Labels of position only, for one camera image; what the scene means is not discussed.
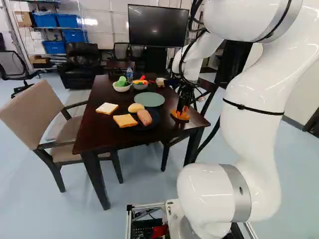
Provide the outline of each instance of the television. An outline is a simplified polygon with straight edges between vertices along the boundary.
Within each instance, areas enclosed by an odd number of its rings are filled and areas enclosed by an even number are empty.
[[[128,4],[128,12],[131,45],[184,46],[187,9]]]

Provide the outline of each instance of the water bottle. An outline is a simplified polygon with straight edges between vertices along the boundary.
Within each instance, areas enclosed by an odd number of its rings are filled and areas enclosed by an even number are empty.
[[[131,69],[131,67],[128,67],[126,70],[126,79],[128,80],[128,82],[132,82],[133,79],[133,70]]]

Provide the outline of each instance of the light blue plate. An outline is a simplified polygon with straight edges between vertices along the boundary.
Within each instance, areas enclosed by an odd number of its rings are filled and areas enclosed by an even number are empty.
[[[145,107],[161,106],[165,102],[165,98],[158,93],[143,92],[134,97],[135,103],[139,103]]]

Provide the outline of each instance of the monitor stand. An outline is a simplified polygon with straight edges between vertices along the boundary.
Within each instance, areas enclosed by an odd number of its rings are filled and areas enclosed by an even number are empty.
[[[145,55],[146,73],[165,73],[167,50],[164,47],[147,47]]]

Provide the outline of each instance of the concrete floor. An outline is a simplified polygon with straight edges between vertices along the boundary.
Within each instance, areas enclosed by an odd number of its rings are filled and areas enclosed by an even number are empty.
[[[70,93],[64,89],[59,76],[46,74],[42,78],[48,80],[65,102]],[[9,100],[12,89],[21,84],[0,81],[0,106]],[[216,93],[206,114],[212,124],[219,116],[223,93],[223,90]],[[207,128],[203,138],[210,131],[211,127]],[[122,185],[112,164],[102,162],[112,204],[110,210],[103,211],[83,164],[62,168],[67,192],[61,194],[47,166],[1,121],[0,135],[1,239],[122,239],[126,204],[163,202],[177,197],[176,178],[182,168],[187,140],[171,148],[165,172],[160,171],[160,143],[120,150]],[[260,239],[319,238],[318,145],[318,138],[281,123],[275,156],[283,201],[273,218],[252,223]],[[232,163],[236,159],[237,155],[218,133],[197,162]]]

